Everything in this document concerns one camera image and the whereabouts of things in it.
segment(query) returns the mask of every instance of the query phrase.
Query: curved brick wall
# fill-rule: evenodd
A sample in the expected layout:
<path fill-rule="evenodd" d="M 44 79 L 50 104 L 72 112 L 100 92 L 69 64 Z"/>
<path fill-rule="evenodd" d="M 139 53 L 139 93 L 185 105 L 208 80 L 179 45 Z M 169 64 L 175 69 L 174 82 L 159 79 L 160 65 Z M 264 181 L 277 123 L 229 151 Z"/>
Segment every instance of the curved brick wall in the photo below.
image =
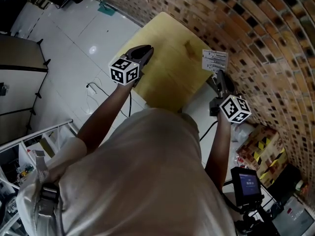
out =
<path fill-rule="evenodd" d="M 315 185 L 314 0 L 105 0 L 142 24 L 165 11 L 210 48 L 230 54 L 228 73 L 252 122 L 281 134 L 290 162 Z M 315 200 L 315 188 L 306 197 Z"/>

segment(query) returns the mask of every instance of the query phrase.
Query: strap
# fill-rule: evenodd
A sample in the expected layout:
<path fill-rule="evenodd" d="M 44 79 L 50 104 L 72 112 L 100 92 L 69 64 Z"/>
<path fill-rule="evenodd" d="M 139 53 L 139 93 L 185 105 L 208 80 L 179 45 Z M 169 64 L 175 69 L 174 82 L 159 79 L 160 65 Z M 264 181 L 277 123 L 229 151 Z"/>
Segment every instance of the strap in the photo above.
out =
<path fill-rule="evenodd" d="M 45 152 L 41 150 L 35 150 L 36 156 L 36 169 L 41 184 L 51 182 L 50 174 L 45 163 Z"/>
<path fill-rule="evenodd" d="M 62 205 L 59 188 L 52 183 L 48 168 L 45 163 L 45 153 L 35 151 L 36 169 L 42 187 L 39 201 L 36 204 L 34 218 L 37 217 L 36 232 L 38 236 L 63 236 L 61 212 Z"/>

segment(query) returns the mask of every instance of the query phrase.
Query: white tile floor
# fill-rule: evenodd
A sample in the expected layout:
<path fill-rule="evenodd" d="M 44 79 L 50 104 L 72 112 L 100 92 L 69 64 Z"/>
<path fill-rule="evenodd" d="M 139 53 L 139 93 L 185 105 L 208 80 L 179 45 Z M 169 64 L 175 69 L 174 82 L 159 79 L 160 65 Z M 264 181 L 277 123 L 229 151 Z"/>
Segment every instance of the white tile floor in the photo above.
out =
<path fill-rule="evenodd" d="M 45 11 L 28 3 L 12 27 L 13 35 L 18 32 L 19 37 L 33 41 L 43 38 L 41 48 L 44 57 L 46 60 L 51 59 L 48 65 L 49 73 L 40 92 L 42 99 L 38 99 L 35 105 L 37 115 L 32 117 L 31 126 L 34 131 L 68 119 L 73 119 L 74 124 L 80 128 L 107 98 L 93 85 L 96 94 L 91 95 L 85 88 L 86 84 L 95 82 L 107 94 L 111 94 L 116 88 L 107 75 L 107 65 L 140 27 L 119 13 L 108 16 L 97 9 L 98 2 L 95 0 L 84 0 L 80 4 L 70 3 L 63 9 L 50 5 Z M 184 107 L 184 112 L 197 122 L 200 137 L 216 120 L 209 116 L 209 101 L 215 95 L 215 92 L 204 84 Z M 146 102 L 132 91 L 131 112 L 141 111 L 145 104 Z M 129 100 L 124 104 L 122 112 L 127 115 L 128 110 Z M 124 119 L 125 116 L 120 113 L 105 139 L 109 138 Z M 215 125 L 201 142 L 204 166 L 209 157 L 216 127 Z M 232 161 L 233 159 L 230 159 L 229 169 L 234 167 Z M 231 179 L 229 170 L 227 179 Z M 225 187 L 224 192 L 233 193 L 233 185 Z"/>

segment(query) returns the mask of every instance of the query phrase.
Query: white paper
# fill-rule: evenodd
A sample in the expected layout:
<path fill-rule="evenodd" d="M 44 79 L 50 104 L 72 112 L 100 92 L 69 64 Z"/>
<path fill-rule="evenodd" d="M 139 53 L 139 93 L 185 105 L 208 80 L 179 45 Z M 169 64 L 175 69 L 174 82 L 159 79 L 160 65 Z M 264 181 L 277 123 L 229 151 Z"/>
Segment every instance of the white paper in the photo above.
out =
<path fill-rule="evenodd" d="M 202 50 L 202 69 L 218 72 L 219 70 L 226 71 L 228 63 L 228 53 Z"/>

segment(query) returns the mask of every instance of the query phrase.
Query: wooden table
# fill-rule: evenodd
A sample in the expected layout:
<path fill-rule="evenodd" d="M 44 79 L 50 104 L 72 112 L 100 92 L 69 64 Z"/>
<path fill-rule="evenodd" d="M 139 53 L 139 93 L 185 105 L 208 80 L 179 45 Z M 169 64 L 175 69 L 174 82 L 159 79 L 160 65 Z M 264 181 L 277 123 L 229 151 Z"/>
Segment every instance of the wooden table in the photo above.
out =
<path fill-rule="evenodd" d="M 150 107 L 176 112 L 212 75 L 201 68 L 202 49 L 209 47 L 165 12 L 140 29 L 116 56 L 145 44 L 154 47 L 154 54 L 135 91 Z"/>

